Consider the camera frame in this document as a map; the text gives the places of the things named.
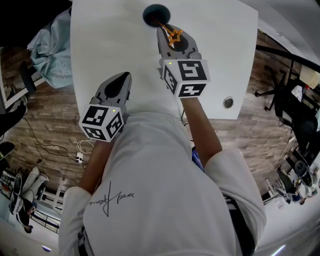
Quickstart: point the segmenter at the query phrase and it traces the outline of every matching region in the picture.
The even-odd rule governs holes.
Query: light blue cloth
[[[53,88],[73,84],[70,21],[69,10],[62,12],[42,28],[27,46],[31,50],[32,65]]]

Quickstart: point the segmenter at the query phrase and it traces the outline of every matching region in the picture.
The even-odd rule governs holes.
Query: white cable
[[[83,151],[82,148],[81,148],[81,143],[82,143],[82,142],[87,142],[87,143],[89,143],[92,147],[94,147],[94,145],[91,143],[91,140],[92,140],[92,138],[91,138],[91,139],[83,139],[83,140],[78,141],[77,146],[78,146],[78,148],[79,148],[79,150],[80,150],[80,153],[84,153],[84,154],[91,154],[91,153],[92,153],[92,151],[91,151],[91,152],[85,152],[85,151]]]

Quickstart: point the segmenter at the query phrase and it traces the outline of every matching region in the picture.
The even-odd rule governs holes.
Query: black circular hole
[[[232,97],[227,97],[224,101],[223,101],[223,106],[226,109],[230,109],[232,106],[234,105],[234,99]]]
[[[170,20],[170,11],[162,4],[149,5],[142,14],[143,20],[149,26],[157,28],[161,24],[165,25]]]

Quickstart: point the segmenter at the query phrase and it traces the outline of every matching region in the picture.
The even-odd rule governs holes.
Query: white t-shirt
[[[65,193],[59,254],[79,255],[84,226],[95,256],[241,255],[224,196],[236,200],[257,244],[264,205],[240,151],[216,154],[203,173],[177,118],[131,115],[96,192]]]

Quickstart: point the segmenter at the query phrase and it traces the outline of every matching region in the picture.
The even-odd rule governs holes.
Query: cable
[[[283,123],[283,124],[281,124],[281,125],[279,125],[280,124],[280,121],[278,122],[278,127],[282,127],[282,126],[284,126],[284,128],[285,129],[287,129],[287,131],[286,131],[286,136],[288,135],[288,131],[290,131],[290,136],[291,136],[291,134],[292,134],[292,129],[291,128],[288,128],[288,127],[286,127],[286,125]],[[285,146],[285,148],[283,149],[283,151],[281,152],[281,154],[280,154],[280,156],[279,156],[279,158],[275,161],[275,163],[271,166],[271,168],[269,169],[269,171],[268,171],[268,173],[272,170],[272,168],[277,164],[277,162],[280,160],[280,158],[282,157],[282,154],[285,152],[285,150],[287,149],[287,147],[289,146],[289,141],[287,142],[287,144],[286,144],[286,146]]]
[[[28,122],[28,120],[27,120],[26,118],[24,118],[24,117],[22,117],[22,118],[27,122],[27,124],[28,124],[29,127],[31,128],[33,137],[34,137],[35,140],[38,142],[38,144],[35,144],[35,148],[36,148],[36,150],[39,152],[39,154],[40,154],[40,156],[42,157],[42,159],[44,159],[44,157],[42,156],[42,154],[41,154],[40,151],[38,150],[37,146],[40,146],[44,151],[48,152],[48,153],[51,154],[51,155],[60,156],[60,157],[67,157],[67,158],[69,158],[70,160],[76,162],[75,159],[76,159],[77,157],[76,157],[74,154],[70,153],[65,147],[60,146],[60,145],[55,145],[55,144],[43,145],[43,144],[37,139],[37,137],[36,137],[36,135],[35,135],[35,132],[34,132],[33,128],[31,127],[30,123]],[[69,157],[68,155],[51,153],[51,152],[49,152],[48,150],[46,150],[46,149],[44,148],[44,147],[50,147],[50,146],[55,146],[55,147],[59,147],[59,148],[64,149],[64,150],[67,151],[71,156],[73,156],[75,159],[72,159],[72,158]]]
[[[284,123],[280,124],[280,121],[278,121],[278,127],[283,127],[284,129],[286,129],[286,136],[288,135],[288,131],[290,131],[290,135],[292,134],[292,128],[288,127],[287,125],[285,125]]]
[[[81,148],[81,143],[82,143],[82,142],[87,142],[87,143],[89,143],[92,147],[94,147],[94,145],[91,143],[91,140],[92,140],[92,138],[91,138],[91,139],[83,139],[83,140],[78,141],[77,146],[78,146],[78,148],[79,148],[79,150],[80,150],[80,153],[84,153],[84,154],[91,154],[91,153],[92,153],[92,151],[91,151],[91,152],[83,151],[82,148]]]
[[[186,125],[188,125],[189,123],[183,120],[183,118],[184,118],[184,113],[185,113],[185,110],[182,111],[182,115],[181,115],[181,120],[180,120],[180,121],[181,121],[181,123],[183,124],[183,126],[186,126]]]

